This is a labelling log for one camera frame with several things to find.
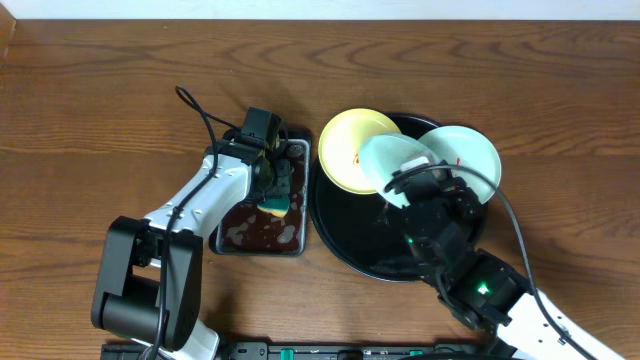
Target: wire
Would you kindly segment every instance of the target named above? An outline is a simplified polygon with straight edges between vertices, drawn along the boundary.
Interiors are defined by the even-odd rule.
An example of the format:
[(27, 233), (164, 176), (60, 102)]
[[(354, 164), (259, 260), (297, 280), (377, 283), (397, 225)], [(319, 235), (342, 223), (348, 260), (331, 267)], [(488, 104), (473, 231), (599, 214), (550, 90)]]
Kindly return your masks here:
[(447, 288), (444, 286), (444, 282), (442, 281), (442, 275), (444, 275), (444, 266), (438, 266), (436, 269), (436, 284), (438, 285), (438, 290), (440, 290), (440, 294), (444, 301), (453, 309), (455, 306), (449, 300), (449, 294), (447, 293)]
[[(189, 100), (191, 100), (191, 101), (187, 100), (182, 95), (182, 92), (184, 92), (187, 95), (187, 97), (189, 98)], [(187, 92), (187, 90), (185, 90), (185, 88), (183, 88), (181, 86), (176, 86), (176, 94), (178, 94), (180, 99), (182, 99), (182, 101), (184, 101), (185, 104), (189, 105), (189, 107), (192, 108), (193, 110), (199, 112), (200, 115), (204, 114), (205, 117), (208, 117), (211, 120), (215, 120), (215, 121), (217, 121), (217, 122), (219, 122), (221, 124), (227, 125), (228, 127), (232, 128), (233, 130), (240, 131), (240, 128), (235, 126), (235, 125), (233, 125), (232, 123), (224, 121), (224, 120), (220, 119), (217, 116), (213, 116), (213, 115), (209, 114), (208, 112), (202, 111), (202, 108), (200, 108), (199, 106), (196, 107), (198, 103), (195, 102), (193, 97)]]
[(462, 351), (460, 350), (453, 350), (452, 348), (448, 347), (448, 346), (436, 346), (435, 350), (433, 350), (433, 352), (442, 352), (442, 350), (448, 351), (449, 353), (460, 353)]
[(189, 92), (185, 88), (181, 86), (176, 86), (175, 90), (176, 90), (176, 94), (178, 94), (178, 96), (180, 97), (180, 99), (182, 99), (182, 101), (184, 101), (192, 109), (195, 109), (200, 114), (200, 116), (202, 116), (202, 120), (207, 126), (207, 130), (209, 131), (209, 137), (211, 138), (211, 146), (213, 149), (213, 166), (209, 170), (209, 173), (207, 173), (207, 175), (204, 177), (204, 179), (202, 179), (202, 181), (200, 181), (198, 185), (196, 185), (187, 194), (187, 196), (185, 196), (180, 201), (180, 203), (172, 209), (171, 217), (169, 218), (169, 222), (167, 223), (167, 228), (165, 229), (165, 232), (163, 235), (162, 254), (160, 256), (160, 288), (158, 290), (158, 294), (160, 296), (158, 306), (160, 308), (160, 311), (158, 313), (156, 338), (151, 347), (151, 350), (146, 355), (146, 359), (150, 359), (150, 360), (156, 359), (156, 356), (158, 355), (158, 350), (160, 349), (160, 346), (164, 342), (164, 332), (167, 326), (167, 318), (168, 318), (166, 313), (167, 312), (167, 309), (166, 309), (167, 307), (167, 304), (166, 304), (167, 262), (169, 257), (169, 242), (171, 241), (171, 230), (173, 229), (173, 226), (175, 225), (176, 220), (182, 213), (182, 210), (187, 205), (189, 200), (191, 200), (191, 198), (196, 193), (198, 193), (198, 191), (200, 191), (200, 189), (202, 189), (207, 184), (207, 182), (209, 182), (209, 180), (211, 180), (215, 176), (216, 171), (218, 170), (218, 149), (216, 147), (216, 135), (213, 132), (213, 128), (211, 127), (211, 123), (209, 122), (209, 119), (208, 119), (209, 117), (212, 117), (212, 115), (209, 115), (206, 112), (204, 112), (204, 110), (202, 110), (202, 107), (200, 107), (196, 99), (194, 99), (193, 96), (191, 96), (191, 94), (189, 94)]
[[(149, 353), (150, 353), (152, 348), (153, 348), (152, 346), (149, 346), (146, 349), (144, 349), (142, 351), (142, 354), (140, 354), (138, 356), (138, 359), (142, 359), (142, 360), (148, 359), (147, 356), (149, 356)], [(158, 357), (160, 357), (160, 359), (162, 359), (162, 360), (172, 360), (171, 358), (169, 358), (167, 355), (163, 354), (162, 352), (158, 352)]]
[(513, 208), (511, 207), (511, 203), (509, 203), (509, 199), (507, 199), (507, 196), (504, 194), (504, 192), (502, 192), (502, 190), (498, 186), (494, 185), (493, 182), (489, 180), (486, 176), (477, 172), (474, 169), (468, 168), (466, 166), (460, 166), (460, 165), (451, 165), (451, 164), (419, 165), (394, 177), (393, 180), (391, 180), (387, 184), (387, 186), (385, 186), (384, 191), (389, 192), (391, 189), (394, 188), (394, 186), (397, 183), (407, 178), (410, 178), (414, 175), (423, 173), (425, 171), (435, 171), (435, 170), (458, 170), (458, 171), (469, 173), (471, 175), (474, 175), (478, 179), (482, 180), (491, 189), (493, 189), (493, 191), (495, 191), (496, 194), (498, 194), (498, 197), (500, 197), (500, 200), (502, 200), (505, 208), (507, 209), (507, 212), (509, 213), (509, 217), (511, 218), (511, 222), (513, 223), (513, 227), (516, 232), (516, 236), (518, 237), (518, 244), (520, 245), (522, 260), (524, 261), (524, 268), (527, 271), (529, 284), (531, 285), (531, 292), (533, 293), (533, 297), (536, 300), (536, 303), (538, 304), (538, 308), (540, 308), (540, 312), (542, 312), (542, 315), (547, 320), (549, 325), (551, 325), (551, 327), (558, 333), (558, 335), (560, 335), (561, 339), (563, 339), (569, 345), (571, 345), (571, 347), (573, 347), (584, 358), (589, 360), (596, 360), (596, 358), (593, 355), (591, 355), (588, 351), (586, 351), (578, 343), (576, 343), (575, 340), (571, 338), (571, 336), (567, 331), (563, 330), (562, 328), (560, 328), (560, 326), (558, 326), (558, 324), (556, 324), (556, 322), (553, 320), (551, 315), (549, 315), (549, 312), (547, 311), (547, 309), (544, 307), (544, 304), (542, 304), (542, 300), (540, 299), (540, 294), (538, 294), (538, 287), (536, 286), (536, 280), (535, 280), (535, 277), (533, 276), (533, 270), (531, 269), (531, 264), (529, 263), (529, 255), (527, 255), (527, 247), (525, 246), (524, 237), (522, 236), (522, 231), (520, 230), (520, 225), (518, 224), (518, 219), (516, 218), (516, 214), (514, 213)]
[(277, 159), (280, 155), (282, 155), (284, 149), (286, 149), (287, 145), (289, 144), (289, 127), (284, 121), (280, 121), (280, 126), (284, 130), (284, 144), (281, 144), (277, 149), (275, 149), (275, 151), (271, 155), (272, 159)]

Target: round black tray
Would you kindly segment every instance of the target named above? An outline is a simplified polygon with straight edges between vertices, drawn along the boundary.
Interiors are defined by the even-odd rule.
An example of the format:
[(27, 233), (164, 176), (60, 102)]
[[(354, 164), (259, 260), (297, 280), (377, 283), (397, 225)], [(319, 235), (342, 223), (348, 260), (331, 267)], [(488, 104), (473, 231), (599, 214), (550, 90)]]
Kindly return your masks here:
[[(436, 121), (415, 115), (387, 114), (400, 131), (419, 138), (440, 126)], [(387, 205), (379, 194), (356, 195), (340, 189), (324, 173), (318, 159), (311, 169), (309, 184), (311, 219), (335, 256), (355, 270), (386, 281), (415, 281), (415, 269), (403, 266), (413, 259), (402, 239), (401, 210)], [(469, 241), (475, 243), (486, 217), (478, 221)]]

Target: yellow bowl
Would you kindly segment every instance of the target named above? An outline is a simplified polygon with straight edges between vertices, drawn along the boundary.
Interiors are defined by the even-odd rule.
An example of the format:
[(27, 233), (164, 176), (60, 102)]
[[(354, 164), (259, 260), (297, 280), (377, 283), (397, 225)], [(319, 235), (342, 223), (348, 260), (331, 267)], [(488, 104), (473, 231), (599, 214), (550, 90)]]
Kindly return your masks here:
[(360, 146), (372, 136), (400, 133), (386, 115), (370, 109), (351, 109), (336, 115), (322, 130), (318, 157), (327, 177), (354, 194), (376, 192), (360, 169)]

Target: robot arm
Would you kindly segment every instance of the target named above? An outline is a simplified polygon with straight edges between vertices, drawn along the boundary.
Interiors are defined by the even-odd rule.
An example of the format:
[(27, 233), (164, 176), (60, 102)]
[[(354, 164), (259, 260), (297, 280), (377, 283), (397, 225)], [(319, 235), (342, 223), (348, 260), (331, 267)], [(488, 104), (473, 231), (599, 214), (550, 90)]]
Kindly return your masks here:
[(209, 181), (203, 179), (214, 163), (211, 148), (196, 175), (165, 205), (142, 220), (121, 216), (111, 224), (91, 309), (95, 327), (143, 344), (154, 341), (160, 284), (134, 275), (133, 266), (157, 262), (176, 205), (197, 189), (171, 228), (165, 284), (169, 315), (161, 346), (176, 359), (213, 358), (218, 336), (197, 319), (203, 239), (238, 202), (289, 193), (290, 173), (284, 173), (289, 167), (274, 168), (269, 160), (286, 145), (279, 144), (280, 121), (268, 111), (250, 108), (241, 131), (218, 141), (218, 166)]
[[(615, 351), (598, 341), (593, 336), (571, 321), (560, 309), (558, 309), (544, 294), (538, 290), (538, 294), (549, 314), (555, 322), (571, 335), (583, 349), (596, 359), (623, 359)], [(518, 359), (567, 359), (582, 360), (573, 347), (569, 346), (558, 336), (547, 323), (540, 312), (535, 299), (530, 294), (523, 294), (516, 304), (509, 310), (507, 316), (511, 319), (508, 325), (498, 326), (498, 338), (518, 349), (513, 355)]]
[[(474, 221), (486, 210), (464, 180), (453, 178), (449, 171), (453, 166), (429, 164), (426, 158), (405, 165), (394, 174), (386, 191), (402, 191), (409, 199), (411, 205), (403, 209), (405, 239), (419, 261), (422, 280), (438, 291), (440, 302), (455, 318), (511, 346), (514, 358), (578, 360), (585, 358), (577, 350), (581, 348), (596, 359), (622, 359), (568, 319), (543, 292), (538, 290), (536, 294), (533, 280), (488, 252), (474, 249), (475, 244), (468, 242), (469, 233)], [(516, 233), (520, 236), (510, 204), (501, 192), (499, 195), (514, 216)]]

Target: green connector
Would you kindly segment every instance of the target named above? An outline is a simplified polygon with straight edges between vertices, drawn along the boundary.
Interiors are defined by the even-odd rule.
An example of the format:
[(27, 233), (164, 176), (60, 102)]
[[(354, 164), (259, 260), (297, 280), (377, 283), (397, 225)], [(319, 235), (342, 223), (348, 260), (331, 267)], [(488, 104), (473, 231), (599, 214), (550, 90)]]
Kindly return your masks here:
[(280, 360), (293, 360), (293, 349), (282, 349), (280, 351)]

